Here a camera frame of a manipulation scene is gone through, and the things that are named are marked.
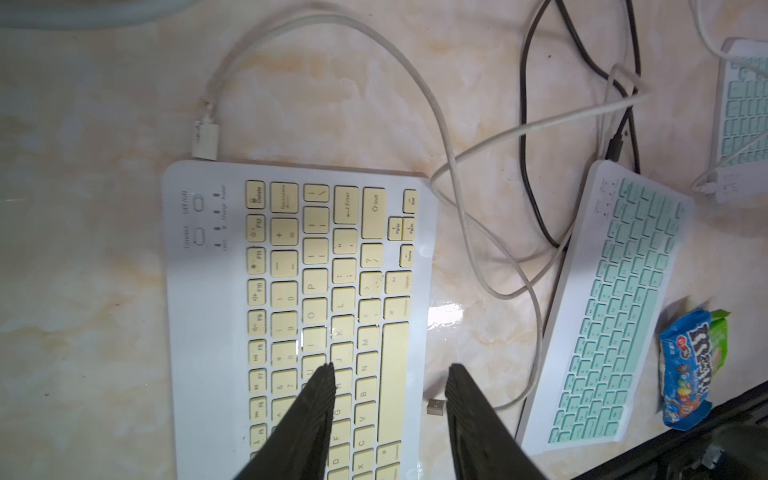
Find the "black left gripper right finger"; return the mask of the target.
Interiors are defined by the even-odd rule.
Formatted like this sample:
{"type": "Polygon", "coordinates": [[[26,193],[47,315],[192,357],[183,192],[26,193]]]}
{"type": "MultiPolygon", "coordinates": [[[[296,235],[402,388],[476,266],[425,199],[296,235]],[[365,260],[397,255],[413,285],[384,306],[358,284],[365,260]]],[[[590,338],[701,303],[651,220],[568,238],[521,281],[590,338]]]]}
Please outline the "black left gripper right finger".
{"type": "Polygon", "coordinates": [[[454,363],[446,384],[447,422],[458,479],[542,479],[471,377],[454,363]]]}

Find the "yellow wireless keyboard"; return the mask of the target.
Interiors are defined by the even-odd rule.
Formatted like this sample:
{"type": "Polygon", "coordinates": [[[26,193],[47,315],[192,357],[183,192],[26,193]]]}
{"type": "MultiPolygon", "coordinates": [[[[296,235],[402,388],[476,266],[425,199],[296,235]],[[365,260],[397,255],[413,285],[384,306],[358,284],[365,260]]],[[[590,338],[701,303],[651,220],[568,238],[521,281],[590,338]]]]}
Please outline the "yellow wireless keyboard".
{"type": "Polygon", "coordinates": [[[428,180],[186,160],[162,214],[178,477],[233,477],[330,364],[325,477],[418,478],[428,180]]]}

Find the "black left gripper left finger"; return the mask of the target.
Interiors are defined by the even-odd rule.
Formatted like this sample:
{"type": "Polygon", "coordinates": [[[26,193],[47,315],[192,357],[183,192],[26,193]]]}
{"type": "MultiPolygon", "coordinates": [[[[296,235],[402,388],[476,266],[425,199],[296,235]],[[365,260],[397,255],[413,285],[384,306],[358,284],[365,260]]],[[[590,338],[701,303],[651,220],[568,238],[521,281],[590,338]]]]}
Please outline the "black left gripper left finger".
{"type": "Polygon", "coordinates": [[[308,479],[325,477],[336,384],[332,364],[317,368],[283,420],[239,479],[308,479]]]}

